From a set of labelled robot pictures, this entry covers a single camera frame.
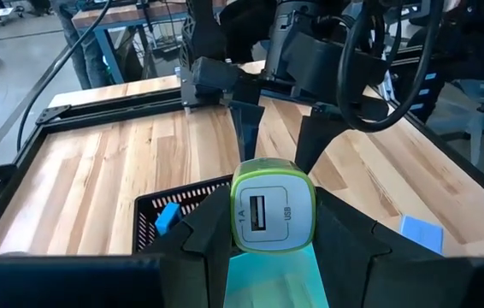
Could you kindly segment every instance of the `workbench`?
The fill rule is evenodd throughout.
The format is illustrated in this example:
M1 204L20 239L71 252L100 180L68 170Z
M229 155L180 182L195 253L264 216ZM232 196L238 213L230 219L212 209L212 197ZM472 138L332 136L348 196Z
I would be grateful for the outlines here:
M100 106L179 86L175 76L142 80L60 94L50 106ZM260 104L266 110L256 156L293 159L310 108L267 97ZM129 254L134 200L232 174L236 145L223 106L51 133L0 216L0 253ZM440 225L446 256L484 256L484 176L449 149L406 118L380 133L341 134L310 178L393 230L402 215Z
M214 11L219 13L225 7L227 0L213 0L212 3L214 5ZM187 7L185 0L168 1L168 4L156 1L149 3L147 12L149 13L151 23L169 22L170 18L172 20L184 18ZM97 19L100 13L101 9L79 12L73 17L73 24L79 32L84 32ZM109 29L117 27L138 27L142 43L147 48L147 40L143 32L143 25L146 23L147 21L145 20L145 14L142 9L138 9L136 5L127 5L110 8L99 25L94 28L96 40L99 43L105 61L109 65L113 81L116 84L124 83L124 78L122 77L120 66L115 57L115 48L109 36Z

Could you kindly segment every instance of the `black basket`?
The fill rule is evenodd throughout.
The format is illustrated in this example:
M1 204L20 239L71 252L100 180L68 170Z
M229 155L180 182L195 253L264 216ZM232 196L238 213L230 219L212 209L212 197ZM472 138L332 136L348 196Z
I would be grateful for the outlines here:
M196 209L217 187L230 186L232 180L232 175L226 175L136 198L132 252L140 252L153 243L156 238L155 221L168 202L179 204L181 215L185 217Z

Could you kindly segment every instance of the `teal surface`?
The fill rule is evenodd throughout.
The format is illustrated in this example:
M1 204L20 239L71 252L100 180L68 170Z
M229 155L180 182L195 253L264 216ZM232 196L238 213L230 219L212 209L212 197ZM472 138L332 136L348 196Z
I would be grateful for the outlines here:
M328 307L312 245L285 254L232 258L225 307Z

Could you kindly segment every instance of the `concrete floor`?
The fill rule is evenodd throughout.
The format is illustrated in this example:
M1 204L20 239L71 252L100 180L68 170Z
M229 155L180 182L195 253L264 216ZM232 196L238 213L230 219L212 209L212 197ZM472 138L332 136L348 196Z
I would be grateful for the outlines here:
M55 16L16 17L6 27L0 27L0 163L9 163L15 156L19 118L25 108L22 100L65 47L59 29ZM256 59L263 57L263 50L256 50ZM167 75L173 73L176 65L177 62L158 61L156 69L159 75ZM26 135L31 132L37 115L56 94L79 89L73 67L68 63L33 106L25 129ZM445 95L460 96L460 93L446 91ZM469 155L468 141L457 140L450 144L464 156ZM484 141L478 167L484 171Z

